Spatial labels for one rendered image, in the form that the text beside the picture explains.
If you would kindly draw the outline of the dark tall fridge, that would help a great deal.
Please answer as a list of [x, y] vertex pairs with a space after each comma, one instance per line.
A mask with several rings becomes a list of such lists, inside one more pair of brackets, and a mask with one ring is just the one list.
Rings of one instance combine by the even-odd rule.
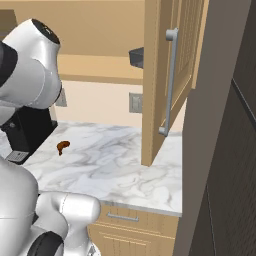
[[173, 256], [256, 256], [256, 0], [209, 0]]

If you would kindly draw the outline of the grey wall outlet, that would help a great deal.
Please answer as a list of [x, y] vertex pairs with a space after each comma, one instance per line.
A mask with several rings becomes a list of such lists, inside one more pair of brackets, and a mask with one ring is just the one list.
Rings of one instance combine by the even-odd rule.
[[142, 94], [130, 93], [129, 94], [129, 112], [141, 113], [142, 112]]

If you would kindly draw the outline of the black coffee machine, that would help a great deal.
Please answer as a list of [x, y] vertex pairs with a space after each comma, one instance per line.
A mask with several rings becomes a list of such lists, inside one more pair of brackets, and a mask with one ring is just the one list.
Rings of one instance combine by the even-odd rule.
[[49, 109], [22, 107], [0, 129], [6, 133], [12, 152], [6, 157], [22, 165], [58, 126]]

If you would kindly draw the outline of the grey wall switch plate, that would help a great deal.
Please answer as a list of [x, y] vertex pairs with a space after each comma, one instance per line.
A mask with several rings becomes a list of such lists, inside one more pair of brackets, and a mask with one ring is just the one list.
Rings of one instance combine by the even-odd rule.
[[55, 105], [59, 106], [59, 107], [66, 107], [67, 106], [67, 101], [66, 101], [66, 96], [65, 96], [65, 90], [64, 89], [61, 89], [59, 97], [55, 102]]

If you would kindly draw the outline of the wooden base cabinet door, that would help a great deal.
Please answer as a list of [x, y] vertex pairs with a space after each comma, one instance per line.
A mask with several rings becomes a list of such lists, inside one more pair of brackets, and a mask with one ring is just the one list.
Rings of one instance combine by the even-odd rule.
[[172, 256], [175, 239], [93, 224], [88, 227], [92, 242], [102, 256]]

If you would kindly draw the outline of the wooden wall cabinet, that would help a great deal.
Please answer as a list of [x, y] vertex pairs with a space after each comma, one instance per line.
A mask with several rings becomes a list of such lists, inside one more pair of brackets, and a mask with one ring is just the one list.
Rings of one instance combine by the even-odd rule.
[[0, 27], [35, 18], [58, 36], [60, 77], [140, 85], [129, 51], [144, 45], [144, 0], [0, 0]]

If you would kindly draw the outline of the dark grey tupperware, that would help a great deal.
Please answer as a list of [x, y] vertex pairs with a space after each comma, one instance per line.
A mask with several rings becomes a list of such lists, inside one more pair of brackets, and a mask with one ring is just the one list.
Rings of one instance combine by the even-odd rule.
[[129, 59], [131, 66], [142, 68], [144, 66], [144, 48], [130, 50]]

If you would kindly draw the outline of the wooden drawer front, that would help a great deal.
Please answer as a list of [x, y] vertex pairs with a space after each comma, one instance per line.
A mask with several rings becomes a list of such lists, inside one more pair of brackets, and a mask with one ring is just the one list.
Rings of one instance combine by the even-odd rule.
[[[138, 216], [139, 222], [109, 218], [106, 216], [108, 212], [133, 218]], [[178, 221], [179, 218], [175, 216], [103, 204], [100, 217], [95, 224], [111, 229], [115, 234], [128, 232], [131, 234], [155, 235], [157, 237], [175, 239]]]

